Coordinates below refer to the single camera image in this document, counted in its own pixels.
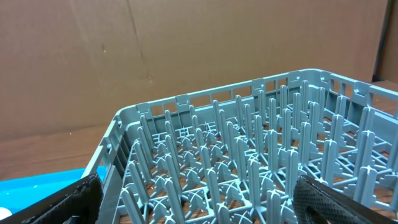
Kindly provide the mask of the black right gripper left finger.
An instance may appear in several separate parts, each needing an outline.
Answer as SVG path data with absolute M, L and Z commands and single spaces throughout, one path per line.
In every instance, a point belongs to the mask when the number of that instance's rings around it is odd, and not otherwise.
M 102 201 L 102 181 L 98 174 L 89 174 L 33 205 L 1 220 L 1 223 L 94 224 L 98 220 Z

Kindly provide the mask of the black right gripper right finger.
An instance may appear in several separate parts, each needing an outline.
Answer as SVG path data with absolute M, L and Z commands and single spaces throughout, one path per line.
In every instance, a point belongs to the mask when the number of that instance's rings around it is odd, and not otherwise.
M 321 182 L 300 175 L 293 207 L 299 224 L 394 224 L 395 221 L 361 205 Z

